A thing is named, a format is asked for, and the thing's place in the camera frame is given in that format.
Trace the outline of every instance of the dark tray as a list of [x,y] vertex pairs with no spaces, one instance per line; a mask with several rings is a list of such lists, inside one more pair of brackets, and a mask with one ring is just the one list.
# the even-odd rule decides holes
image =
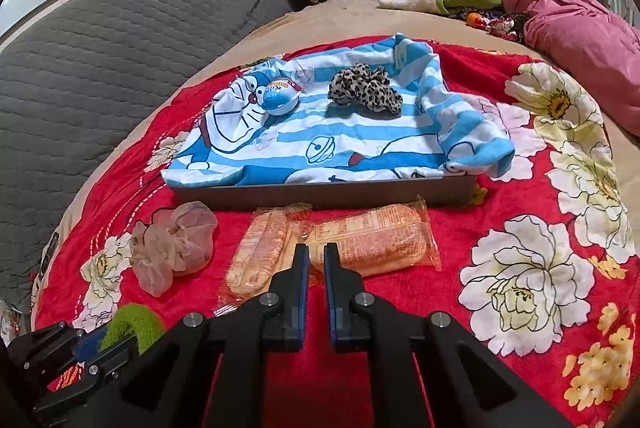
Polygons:
[[473,175],[457,175],[439,179],[174,188],[174,192],[182,202],[201,201],[214,211],[253,211],[294,202],[305,202],[314,209],[356,209],[405,204],[413,202],[417,195],[429,207],[460,207],[471,201],[475,181]]

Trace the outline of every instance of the plastic wrapper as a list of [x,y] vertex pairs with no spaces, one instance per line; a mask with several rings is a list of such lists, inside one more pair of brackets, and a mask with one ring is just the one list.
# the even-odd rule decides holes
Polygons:
[[306,244],[317,271],[323,271],[324,246],[329,242],[338,244],[342,266],[362,276],[412,265],[431,265],[441,270],[423,199],[316,223]]
[[254,213],[226,272],[215,315],[267,291],[271,277],[291,267],[296,244],[306,240],[310,210],[307,204],[293,204]]
[[218,220],[203,203],[188,202],[159,209],[151,222],[138,221],[131,232],[131,266],[140,288],[158,298],[174,276],[194,273],[209,263]]
[[28,317],[15,306],[0,299],[0,338],[5,347],[21,334],[28,332]]
[[492,36],[502,38],[508,42],[517,42],[518,34],[513,30],[515,21],[510,16],[504,16],[491,20],[479,13],[469,13],[466,24],[474,29],[481,29]]

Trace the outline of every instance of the white peony print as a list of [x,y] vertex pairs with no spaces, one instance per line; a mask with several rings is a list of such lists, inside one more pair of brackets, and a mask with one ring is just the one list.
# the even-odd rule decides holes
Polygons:
[[600,108],[573,77],[545,62],[521,64],[518,71],[504,91],[536,114],[533,128],[545,141],[557,146],[568,140],[585,151],[604,141]]
[[122,272],[129,267],[131,250],[129,248],[130,233],[120,238],[110,236],[104,242],[104,249],[89,258],[80,268],[82,278],[89,283],[84,295],[84,309],[74,319],[76,329],[87,332],[108,322],[118,309],[120,282]]
[[560,190],[560,211],[577,217],[574,227],[580,245],[599,245],[616,262],[625,263],[636,248],[609,146],[598,143],[584,154],[565,143],[559,153],[551,152],[550,159],[554,169],[546,176]]
[[493,104],[487,98],[471,94],[461,94],[475,110],[493,122],[501,132],[511,139],[516,148],[516,153],[511,161],[511,168],[501,177],[492,177],[494,181],[504,183],[510,180],[526,180],[533,178],[531,170],[533,162],[527,157],[532,157],[546,148],[545,141],[528,128],[531,114],[529,111],[512,104]]
[[593,266],[572,252],[563,223],[520,215],[490,229],[460,272],[458,301],[472,310],[470,326],[494,354],[546,352],[562,327],[583,324],[591,309]]
[[189,132],[180,132],[175,137],[165,137],[158,144],[158,149],[153,152],[146,163],[145,172],[158,169],[172,160],[180,151],[182,143],[189,136]]

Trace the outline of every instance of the packaged pastry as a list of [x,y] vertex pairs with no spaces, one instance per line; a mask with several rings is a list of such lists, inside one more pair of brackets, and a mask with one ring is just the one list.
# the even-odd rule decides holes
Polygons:
[[305,218],[310,210],[309,205],[293,204],[254,213],[226,272],[214,314],[230,312],[266,292],[271,277],[291,267],[296,244],[308,233]]
[[441,270],[423,199],[315,223],[305,243],[311,264],[319,271],[323,271],[324,246],[329,242],[338,244],[342,266],[362,276],[412,265],[432,265]]

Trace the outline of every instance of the doraemon towel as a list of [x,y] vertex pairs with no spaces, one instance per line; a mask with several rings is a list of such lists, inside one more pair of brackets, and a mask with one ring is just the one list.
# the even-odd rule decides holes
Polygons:
[[[329,82],[356,62],[384,67],[402,95],[400,117],[327,99]],[[267,84],[302,88],[298,105],[275,117],[263,108]],[[327,183],[502,175],[513,143],[450,92],[427,43],[401,34],[290,61],[270,59],[213,98],[162,176],[169,186]]]

